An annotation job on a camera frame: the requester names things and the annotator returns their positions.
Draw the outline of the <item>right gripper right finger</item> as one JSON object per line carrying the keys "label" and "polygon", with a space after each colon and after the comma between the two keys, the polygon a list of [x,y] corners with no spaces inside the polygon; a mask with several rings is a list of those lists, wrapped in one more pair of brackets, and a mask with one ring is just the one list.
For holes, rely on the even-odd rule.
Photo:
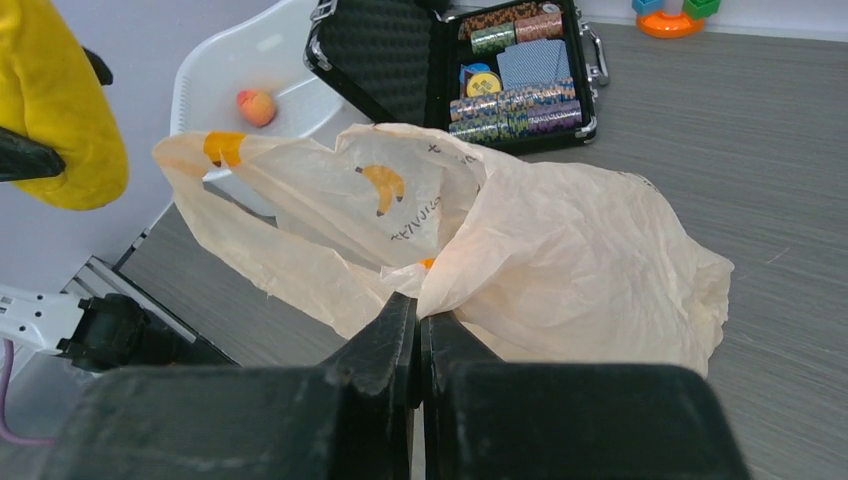
{"label": "right gripper right finger", "polygon": [[420,325],[430,479],[747,479],[707,382],[661,364],[510,363],[443,313]]}

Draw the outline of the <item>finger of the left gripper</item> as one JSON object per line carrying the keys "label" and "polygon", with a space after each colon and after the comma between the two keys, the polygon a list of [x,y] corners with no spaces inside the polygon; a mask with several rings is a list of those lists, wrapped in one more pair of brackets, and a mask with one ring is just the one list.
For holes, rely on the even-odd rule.
{"label": "finger of the left gripper", "polygon": [[2,183],[56,177],[65,168],[65,162],[54,149],[1,128]]}
{"label": "finger of the left gripper", "polygon": [[83,51],[100,83],[101,86],[109,86],[114,82],[114,76],[111,69],[105,61],[93,51],[83,48]]}

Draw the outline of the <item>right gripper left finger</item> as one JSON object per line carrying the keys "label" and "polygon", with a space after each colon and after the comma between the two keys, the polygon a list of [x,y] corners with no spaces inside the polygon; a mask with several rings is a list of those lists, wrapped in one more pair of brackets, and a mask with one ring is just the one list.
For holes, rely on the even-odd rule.
{"label": "right gripper left finger", "polygon": [[307,367],[126,368],[85,393],[45,479],[407,479],[416,303]]}

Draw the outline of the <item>yellow fake banana piece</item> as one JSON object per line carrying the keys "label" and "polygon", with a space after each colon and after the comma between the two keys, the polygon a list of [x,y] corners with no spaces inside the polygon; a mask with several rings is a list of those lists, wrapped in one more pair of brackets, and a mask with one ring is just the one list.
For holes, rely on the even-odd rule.
{"label": "yellow fake banana piece", "polygon": [[52,2],[2,2],[1,128],[66,164],[56,177],[5,183],[74,211],[113,202],[129,183],[120,130],[83,48]]}

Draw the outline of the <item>translucent plastic bag banana print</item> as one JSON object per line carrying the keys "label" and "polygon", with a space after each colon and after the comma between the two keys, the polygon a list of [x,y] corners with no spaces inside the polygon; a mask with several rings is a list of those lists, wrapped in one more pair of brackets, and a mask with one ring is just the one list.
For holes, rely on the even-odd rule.
{"label": "translucent plastic bag banana print", "polygon": [[394,293],[514,361],[706,375],[723,338],[733,263],[634,173],[408,124],[354,125],[330,148],[188,132],[152,154],[203,248],[347,339]]}

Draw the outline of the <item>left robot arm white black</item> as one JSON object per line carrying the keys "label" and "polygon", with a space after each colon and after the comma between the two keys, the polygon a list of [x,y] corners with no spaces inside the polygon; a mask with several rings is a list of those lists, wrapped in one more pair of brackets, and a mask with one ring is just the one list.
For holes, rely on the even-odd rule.
{"label": "left robot arm white black", "polygon": [[[1,36],[1,180],[55,208],[94,210],[129,183],[124,141],[102,92],[113,76],[68,31]],[[150,321],[120,294],[1,289],[1,336],[102,372],[139,362]]]}

